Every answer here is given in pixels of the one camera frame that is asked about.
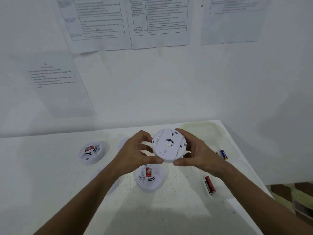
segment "white table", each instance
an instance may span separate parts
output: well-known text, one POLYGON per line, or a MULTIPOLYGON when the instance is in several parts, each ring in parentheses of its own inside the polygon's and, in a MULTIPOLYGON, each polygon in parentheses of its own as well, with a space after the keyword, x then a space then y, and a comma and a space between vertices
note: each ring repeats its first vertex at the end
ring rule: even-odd
MULTIPOLYGON (((213 122, 247 165, 242 172, 249 171, 269 194, 222 123, 213 122)), ((96 169, 114 158, 121 139, 141 129, 154 134, 181 125, 1 138, 0 233, 34 233, 89 182, 96 169), (78 151, 92 141, 107 141, 110 150, 99 162, 84 166, 78 151)), ((210 176, 217 192, 209 196, 203 182, 207 173, 171 163, 162 168, 164 184, 155 193, 141 191, 132 173, 124 175, 104 198, 85 234, 262 234, 220 179, 210 176)))

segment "white wall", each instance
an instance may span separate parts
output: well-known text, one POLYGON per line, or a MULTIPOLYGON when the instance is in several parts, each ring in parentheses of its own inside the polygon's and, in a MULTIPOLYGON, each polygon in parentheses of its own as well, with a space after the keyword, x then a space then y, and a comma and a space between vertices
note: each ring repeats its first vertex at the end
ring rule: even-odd
POLYGON ((273 0, 259 41, 73 55, 96 117, 54 119, 9 55, 67 49, 48 0, 0 0, 0 136, 221 119, 265 184, 313 180, 313 0, 273 0))

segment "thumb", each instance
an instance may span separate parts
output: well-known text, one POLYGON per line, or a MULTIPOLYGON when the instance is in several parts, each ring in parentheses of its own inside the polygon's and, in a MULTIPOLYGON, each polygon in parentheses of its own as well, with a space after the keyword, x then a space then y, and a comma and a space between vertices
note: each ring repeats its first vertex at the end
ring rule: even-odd
POLYGON ((162 164, 163 159, 157 156, 145 156, 145 164, 162 164))
POLYGON ((175 160, 173 164, 179 167, 195 166, 194 158, 180 158, 175 160))

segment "blue battery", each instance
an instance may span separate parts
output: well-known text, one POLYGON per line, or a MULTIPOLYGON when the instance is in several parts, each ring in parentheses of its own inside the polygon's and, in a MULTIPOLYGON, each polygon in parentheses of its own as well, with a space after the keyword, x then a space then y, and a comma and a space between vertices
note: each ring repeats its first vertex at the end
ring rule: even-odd
POLYGON ((226 153, 224 152, 224 150, 221 150, 220 152, 221 152, 221 154, 222 154, 224 160, 227 160, 228 157, 226 156, 226 153))

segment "paper sheet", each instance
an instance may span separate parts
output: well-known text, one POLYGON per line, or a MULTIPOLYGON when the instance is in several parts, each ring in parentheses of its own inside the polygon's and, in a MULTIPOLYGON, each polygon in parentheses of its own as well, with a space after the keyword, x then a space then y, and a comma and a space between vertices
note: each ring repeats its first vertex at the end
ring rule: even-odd
POLYGON ((125 0, 133 49, 188 45, 194 0, 125 0))
POLYGON ((72 53, 131 48, 124 0, 50 0, 72 53))
POLYGON ((13 60, 54 118, 96 115, 69 52, 21 54, 13 60))
POLYGON ((257 41, 271 0, 205 0, 201 45, 257 41))

